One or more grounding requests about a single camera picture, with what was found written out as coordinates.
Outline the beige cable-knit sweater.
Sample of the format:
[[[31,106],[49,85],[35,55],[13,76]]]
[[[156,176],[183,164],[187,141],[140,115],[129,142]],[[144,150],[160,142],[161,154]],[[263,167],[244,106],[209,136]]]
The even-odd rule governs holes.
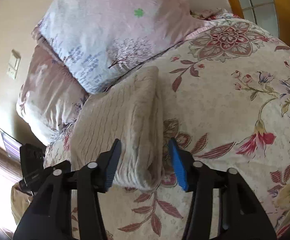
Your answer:
[[[163,109],[156,66],[139,69],[88,98],[70,139],[73,168],[95,161],[115,139],[121,141],[122,152],[114,184],[155,189],[163,173]]]

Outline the window with blinds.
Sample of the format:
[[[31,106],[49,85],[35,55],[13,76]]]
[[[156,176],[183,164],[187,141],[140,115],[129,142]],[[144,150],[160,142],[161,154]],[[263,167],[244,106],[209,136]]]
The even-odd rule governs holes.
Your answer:
[[[11,210],[11,190],[22,176],[19,158],[21,144],[4,131],[0,133],[0,229],[13,232],[16,223]]]

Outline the floral quilted bedspread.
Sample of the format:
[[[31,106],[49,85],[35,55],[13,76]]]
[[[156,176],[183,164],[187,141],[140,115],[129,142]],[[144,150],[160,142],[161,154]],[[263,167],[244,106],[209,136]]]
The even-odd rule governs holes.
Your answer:
[[[182,238],[192,193],[170,164],[172,137],[210,168],[236,168],[278,239],[290,230],[290,47],[227,12],[209,20],[212,29],[140,65],[159,70],[164,176],[149,192],[100,195],[108,239]]]

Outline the mauve pink pillow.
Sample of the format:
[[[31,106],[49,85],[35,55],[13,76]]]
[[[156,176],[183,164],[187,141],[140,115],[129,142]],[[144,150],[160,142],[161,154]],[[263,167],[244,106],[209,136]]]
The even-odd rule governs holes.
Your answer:
[[[39,141],[48,146],[76,121],[88,97],[65,65],[46,47],[37,45],[16,110]]]

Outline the light blue lavender-print pillow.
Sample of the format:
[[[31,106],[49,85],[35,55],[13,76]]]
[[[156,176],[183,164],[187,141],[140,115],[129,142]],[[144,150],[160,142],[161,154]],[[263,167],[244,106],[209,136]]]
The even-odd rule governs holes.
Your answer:
[[[53,0],[33,35],[96,94],[211,26],[191,16],[189,0]]]

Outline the white wall switch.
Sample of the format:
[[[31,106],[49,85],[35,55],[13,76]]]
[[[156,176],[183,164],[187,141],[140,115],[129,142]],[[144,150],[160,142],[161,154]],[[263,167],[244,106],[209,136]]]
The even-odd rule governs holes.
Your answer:
[[[10,59],[7,65],[7,72],[6,74],[12,78],[13,80],[16,79],[19,64],[20,64],[21,56],[15,50],[11,51]]]

